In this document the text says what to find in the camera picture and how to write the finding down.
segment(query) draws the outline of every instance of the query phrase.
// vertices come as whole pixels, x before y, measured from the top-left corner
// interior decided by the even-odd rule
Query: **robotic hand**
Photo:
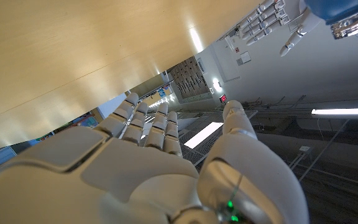
[[[358,35],[358,0],[265,0],[248,14],[239,29],[243,40],[251,45],[300,17],[297,30],[282,47],[286,55],[321,21],[331,26],[335,39]]]
[[[0,223],[309,222],[298,180],[257,140],[240,103],[226,105],[199,175],[181,158],[165,104],[139,147],[147,105],[137,102],[131,93],[94,129],[62,131],[1,167]]]

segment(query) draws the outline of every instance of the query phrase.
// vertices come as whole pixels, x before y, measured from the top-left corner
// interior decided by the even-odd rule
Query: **green led light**
[[[232,221],[235,221],[235,222],[238,222],[238,221],[239,221],[239,219],[238,219],[236,216],[234,216],[234,215],[231,216],[231,220],[232,220]]]

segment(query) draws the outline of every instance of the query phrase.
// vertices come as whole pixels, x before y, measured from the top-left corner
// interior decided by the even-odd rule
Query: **cable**
[[[292,106],[290,106],[289,108],[285,108],[285,109],[290,109],[290,108],[293,108],[293,107],[296,107],[298,106],[298,104],[306,97],[306,95],[302,95],[298,101],[296,103],[294,103]]]
[[[276,106],[277,104],[281,103],[281,101],[283,101],[284,98],[285,98],[285,96],[283,96],[283,98],[281,98],[281,100],[280,100],[279,102],[277,102],[277,103],[275,103],[275,104],[272,104],[272,105],[270,105],[270,106]]]
[[[323,133],[321,132],[320,125],[318,124],[319,121],[320,121],[320,118],[317,120],[317,127],[318,127],[318,130],[320,131],[321,137],[323,138],[323,141],[324,141]]]
[[[261,122],[259,122],[259,131],[265,131],[265,125]]]
[[[329,140],[328,144],[326,145],[326,147],[320,152],[320,154],[318,154],[318,156],[314,159],[314,161],[311,163],[311,165],[309,166],[309,168],[307,168],[307,170],[303,173],[303,175],[299,178],[299,182],[302,181],[302,179],[306,176],[306,174],[308,174],[308,172],[310,171],[310,169],[316,164],[316,162],[318,161],[318,159],[321,157],[321,155],[323,155],[324,151],[331,145],[331,143],[333,143],[334,139],[336,138],[336,136],[338,136],[338,134],[341,132],[342,128],[349,122],[349,119],[347,119],[345,121],[344,124],[342,124],[342,126],[338,129],[338,131],[335,133],[334,137],[331,138],[331,140]]]

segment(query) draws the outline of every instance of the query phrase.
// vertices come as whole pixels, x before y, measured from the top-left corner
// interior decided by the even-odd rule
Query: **metal grating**
[[[257,111],[246,111],[249,119],[251,119],[256,113]],[[213,134],[208,136],[208,138],[202,141],[194,149],[190,149],[189,147],[185,146],[184,143],[189,141],[203,128],[207,127],[207,125],[209,125],[211,122],[222,123],[222,112],[205,112],[196,121],[182,130],[184,132],[187,131],[187,133],[179,137],[183,158],[189,160],[196,167],[198,172],[201,170],[204,160],[211,150],[213,144],[222,135],[223,127],[220,127]]]
[[[178,119],[198,118],[204,115],[204,113],[177,113],[177,114],[178,114]]]

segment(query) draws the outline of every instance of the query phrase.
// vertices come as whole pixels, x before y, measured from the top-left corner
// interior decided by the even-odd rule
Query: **robot finger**
[[[296,32],[294,32],[289,40],[285,43],[285,45],[281,48],[280,56],[285,56],[294,46],[299,43],[302,37],[308,32],[312,31],[320,22],[318,16],[314,15],[310,9],[306,8],[305,12],[301,17],[300,24],[301,26],[298,28]]]
[[[223,109],[223,120],[223,134],[245,134],[257,139],[255,131],[238,101],[232,100],[227,103]]]
[[[168,114],[163,151],[182,157],[178,138],[178,116],[175,112]]]
[[[108,133],[112,137],[118,137],[124,129],[128,119],[131,117],[132,111],[138,100],[139,97],[136,93],[129,94],[118,108],[106,119],[100,122],[95,129]]]
[[[129,124],[128,128],[125,130],[124,135],[122,136],[123,140],[130,141],[139,146],[140,138],[142,137],[143,127],[145,116],[147,114],[147,103],[141,102],[136,108],[136,112]]]
[[[165,135],[165,127],[167,125],[168,105],[162,103],[155,114],[153,125],[150,128],[149,135],[147,136],[145,147],[154,147],[162,150],[163,140]]]

